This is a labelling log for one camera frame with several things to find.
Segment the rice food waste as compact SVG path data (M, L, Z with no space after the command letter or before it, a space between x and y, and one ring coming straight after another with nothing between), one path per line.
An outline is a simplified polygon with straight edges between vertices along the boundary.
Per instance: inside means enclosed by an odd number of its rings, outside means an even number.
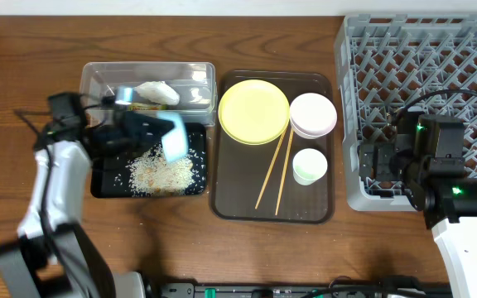
M199 195L206 187L206 150L203 141L190 144L185 157L167 162L160 144L139 157L116 167L104 180L110 192L118 197L163 197Z

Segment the pale green cup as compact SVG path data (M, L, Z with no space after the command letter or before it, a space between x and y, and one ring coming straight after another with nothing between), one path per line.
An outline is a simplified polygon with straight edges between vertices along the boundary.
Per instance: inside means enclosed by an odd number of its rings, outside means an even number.
M299 185L311 185L322 178L328 170L324 154L313 148L300 150L292 160L294 180Z

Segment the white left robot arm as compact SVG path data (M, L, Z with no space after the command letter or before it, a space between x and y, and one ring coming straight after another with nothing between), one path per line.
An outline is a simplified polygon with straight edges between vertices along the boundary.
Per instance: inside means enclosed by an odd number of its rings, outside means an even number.
M140 272L113 273L81 226L93 158L145 152L177 124L116 108L113 123L89 125L81 94L51 95L52 119L36 129L36 179L17 239L0 244L0 274L13 297L150 297Z

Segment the green yellow snack wrapper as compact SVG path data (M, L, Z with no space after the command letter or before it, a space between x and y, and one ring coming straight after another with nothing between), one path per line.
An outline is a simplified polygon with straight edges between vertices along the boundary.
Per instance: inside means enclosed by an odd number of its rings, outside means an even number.
M166 109L166 105L155 103L132 103L128 106L129 111L160 111Z

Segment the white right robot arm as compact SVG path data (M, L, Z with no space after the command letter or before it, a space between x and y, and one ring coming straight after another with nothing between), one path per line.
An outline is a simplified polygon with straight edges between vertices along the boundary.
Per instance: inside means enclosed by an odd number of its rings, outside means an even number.
M461 120L405 112L388 142L359 147L359 174L399 181L424 215L446 265L455 297L477 297L477 179L465 176Z

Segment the light blue bowl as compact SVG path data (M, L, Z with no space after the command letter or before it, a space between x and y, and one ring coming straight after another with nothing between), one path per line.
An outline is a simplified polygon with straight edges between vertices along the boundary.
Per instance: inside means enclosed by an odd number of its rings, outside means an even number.
M175 162L185 157L188 153L189 143L186 126L179 113L157 112L161 120L172 122L174 127L161 138L161 146L167 162Z

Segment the white napkin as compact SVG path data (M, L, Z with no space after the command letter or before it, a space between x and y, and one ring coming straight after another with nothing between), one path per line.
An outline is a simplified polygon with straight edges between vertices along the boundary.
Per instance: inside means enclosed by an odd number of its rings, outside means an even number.
M136 93L144 99L162 105L177 105L180 95L164 81L150 81L134 88Z

